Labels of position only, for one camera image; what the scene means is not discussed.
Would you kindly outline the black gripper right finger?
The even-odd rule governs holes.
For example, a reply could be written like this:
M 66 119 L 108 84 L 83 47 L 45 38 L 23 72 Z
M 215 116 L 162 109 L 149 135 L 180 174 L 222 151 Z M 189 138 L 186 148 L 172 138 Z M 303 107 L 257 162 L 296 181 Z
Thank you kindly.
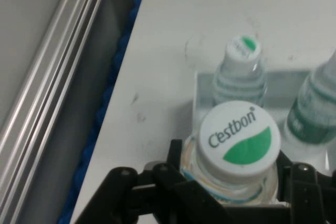
M 292 162 L 283 152 L 276 160 L 278 201 L 273 223 L 335 223 L 335 172 L 326 176 L 308 163 Z

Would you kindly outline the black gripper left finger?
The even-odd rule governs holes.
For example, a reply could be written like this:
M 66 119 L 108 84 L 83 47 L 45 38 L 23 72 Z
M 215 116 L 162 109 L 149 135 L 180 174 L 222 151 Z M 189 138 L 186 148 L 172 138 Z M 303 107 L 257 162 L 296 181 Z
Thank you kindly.
M 226 210 L 196 181 L 180 174 L 182 140 L 171 140 L 167 160 L 138 174 L 112 169 L 76 223 L 137 223 L 153 214 L 158 223 L 226 223 Z

